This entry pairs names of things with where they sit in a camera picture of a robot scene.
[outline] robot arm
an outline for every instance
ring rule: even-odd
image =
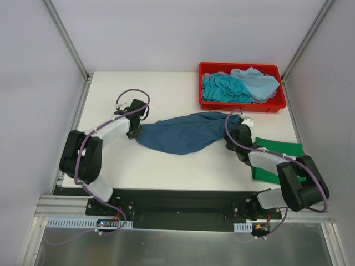
[[[100,175],[102,149],[121,135],[126,134],[129,139],[133,139],[143,132],[140,121],[143,120],[141,117],[144,116],[146,109],[127,117],[122,117],[121,119],[116,120],[116,118],[137,110],[145,104],[143,101],[134,99],[132,104],[125,110],[120,110],[118,106],[117,111],[114,113],[115,115],[111,118],[112,122],[98,131],[96,131],[96,127],[85,132],[78,130],[71,131],[65,143],[59,169],[69,177],[74,178],[79,149],[87,134],[94,130],[95,133],[92,134],[85,144],[85,149],[80,159],[78,178],[82,186],[86,187],[93,195],[104,202],[115,205],[117,196],[110,184]]]
[[[241,124],[234,126],[229,133],[236,142],[243,146],[253,148],[253,151],[235,145],[228,136],[226,136],[226,147],[229,150],[235,151],[241,162],[278,175],[281,187],[257,193],[252,197],[248,208],[270,209],[288,207],[297,212],[321,202],[321,193],[306,171],[286,158],[263,152],[265,148],[252,143],[252,126],[253,123],[251,119],[244,119]],[[321,185],[326,197],[329,198],[328,187],[310,156],[303,155],[297,158],[293,156],[286,157],[295,159],[310,169]],[[305,177],[306,180],[301,182],[299,177]]]

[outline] red bin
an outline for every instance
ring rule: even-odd
[[[222,103],[217,101],[203,101],[202,100],[202,77],[205,73],[217,73],[219,71],[231,73],[231,70],[238,68],[240,70],[247,70],[249,67],[256,68],[260,72],[274,76],[275,79],[280,83],[277,88],[276,95],[270,98],[266,103],[263,104],[242,104],[242,103]],[[275,65],[257,65],[257,64],[234,64],[234,63],[200,63],[200,88],[199,88],[199,103],[201,109],[205,110],[224,110],[231,111],[234,109],[240,109],[247,112],[278,112],[281,108],[286,107],[285,94],[283,93],[282,83],[280,78],[280,73],[277,66]]]

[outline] cable clip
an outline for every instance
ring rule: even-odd
[[[245,117],[244,112],[242,110],[239,110],[239,112],[240,112],[240,117],[243,119]]]
[[[122,104],[118,104],[118,103],[117,103],[117,104],[116,104],[116,109],[117,109],[117,110],[120,109],[121,106],[124,105],[124,104],[127,104],[127,102],[124,102],[124,103],[122,103]]]

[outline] blue cloth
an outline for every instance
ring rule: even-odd
[[[202,98],[223,103],[251,103],[251,94],[243,81],[220,74],[202,79]]]
[[[142,125],[144,132],[136,141],[147,148],[169,154],[189,154],[222,139],[226,117],[221,112],[199,112],[145,124]],[[239,116],[232,115],[228,120],[228,129],[238,123]]]
[[[242,80],[251,93],[252,101],[262,103],[275,95],[275,91],[280,86],[279,82],[273,77],[264,75],[255,68],[248,70],[233,69],[231,76]]]

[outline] teal cloth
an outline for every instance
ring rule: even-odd
[[[220,74],[202,79],[202,98],[223,103],[251,103],[251,94],[242,80]]]

